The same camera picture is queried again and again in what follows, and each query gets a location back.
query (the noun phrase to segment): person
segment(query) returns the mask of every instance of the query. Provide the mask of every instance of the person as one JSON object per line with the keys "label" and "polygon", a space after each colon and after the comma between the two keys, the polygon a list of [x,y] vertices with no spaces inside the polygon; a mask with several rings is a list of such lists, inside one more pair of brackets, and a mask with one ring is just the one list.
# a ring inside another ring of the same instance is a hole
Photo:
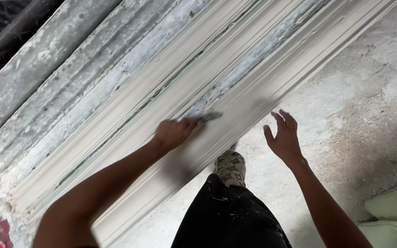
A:
{"label": "person", "polygon": [[[311,171],[301,154],[298,124],[282,110],[272,113],[278,132],[269,126],[264,136],[271,150],[293,172],[301,187],[313,222],[328,248],[371,248],[371,244]],[[197,126],[197,120],[163,121],[154,138],[90,176],[44,214],[34,248],[98,247],[91,225],[152,164],[180,146]],[[243,157],[232,150],[217,160],[185,214],[172,247],[291,247],[278,220],[245,186]]]}

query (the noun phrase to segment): left hand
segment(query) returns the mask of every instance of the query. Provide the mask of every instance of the left hand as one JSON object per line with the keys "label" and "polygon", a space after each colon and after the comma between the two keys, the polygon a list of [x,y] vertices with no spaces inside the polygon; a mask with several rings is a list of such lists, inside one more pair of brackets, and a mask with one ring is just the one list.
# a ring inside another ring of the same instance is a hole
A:
{"label": "left hand", "polygon": [[168,152],[183,144],[195,127],[197,127],[195,118],[183,118],[180,122],[165,120],[160,122],[152,141]]}

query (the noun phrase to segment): old molding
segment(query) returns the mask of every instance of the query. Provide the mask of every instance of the old molding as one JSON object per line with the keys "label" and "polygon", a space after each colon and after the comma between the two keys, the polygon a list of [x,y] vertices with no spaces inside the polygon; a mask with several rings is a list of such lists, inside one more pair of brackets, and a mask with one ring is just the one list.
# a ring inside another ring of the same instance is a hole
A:
{"label": "old molding", "polygon": [[119,2],[67,0],[62,3],[0,71],[0,127]]}
{"label": "old molding", "polygon": [[[119,4],[1,127],[0,173],[17,165],[19,181],[25,178],[32,168],[37,168],[47,155],[127,83],[126,80],[118,83],[117,80],[104,78],[115,65],[118,65],[114,67],[115,73],[120,73],[124,78],[137,74],[190,21],[190,13],[199,13],[209,2],[124,0]],[[88,6],[88,11],[93,12],[97,12],[93,9],[99,7],[96,4]],[[80,15],[75,13],[76,10],[68,14]],[[72,31],[64,29],[60,34]],[[66,49],[65,43],[61,43],[60,49]],[[31,49],[30,44],[26,46],[22,50]],[[30,53],[48,51],[38,46]],[[17,61],[26,61],[27,64],[19,63],[19,66],[28,67],[30,60],[22,55],[20,52]],[[19,77],[22,78],[22,75],[28,78],[26,73],[19,74]]]}
{"label": "old molding", "polygon": [[[223,112],[147,170],[97,220],[101,245],[114,244],[397,0],[250,3],[236,11],[243,16],[223,25],[215,20],[227,8],[219,10],[217,3],[200,14],[14,191],[17,209],[29,211],[32,221],[39,218],[75,184],[144,144],[165,118]],[[198,40],[195,47],[189,39]],[[105,77],[123,82],[119,72],[112,68]]]}

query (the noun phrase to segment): crown molding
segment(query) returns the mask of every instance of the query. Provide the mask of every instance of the crown molding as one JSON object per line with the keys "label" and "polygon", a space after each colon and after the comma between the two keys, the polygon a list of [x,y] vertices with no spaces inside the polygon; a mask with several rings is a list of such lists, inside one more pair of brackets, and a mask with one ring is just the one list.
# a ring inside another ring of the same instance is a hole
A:
{"label": "crown molding", "polygon": [[[101,246],[114,244],[396,3],[213,2],[15,189],[17,210],[37,220],[77,183],[146,143],[163,119],[222,112],[96,221]],[[117,66],[105,78],[125,80]]]}

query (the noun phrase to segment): green cloth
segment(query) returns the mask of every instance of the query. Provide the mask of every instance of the green cloth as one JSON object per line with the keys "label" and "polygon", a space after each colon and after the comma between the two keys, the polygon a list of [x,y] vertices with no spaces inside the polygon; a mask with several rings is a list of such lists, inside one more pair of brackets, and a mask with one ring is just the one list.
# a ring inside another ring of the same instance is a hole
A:
{"label": "green cloth", "polygon": [[397,248],[397,221],[360,223],[358,228],[373,248]]}
{"label": "green cloth", "polygon": [[378,220],[397,221],[397,188],[366,200],[364,208]]}

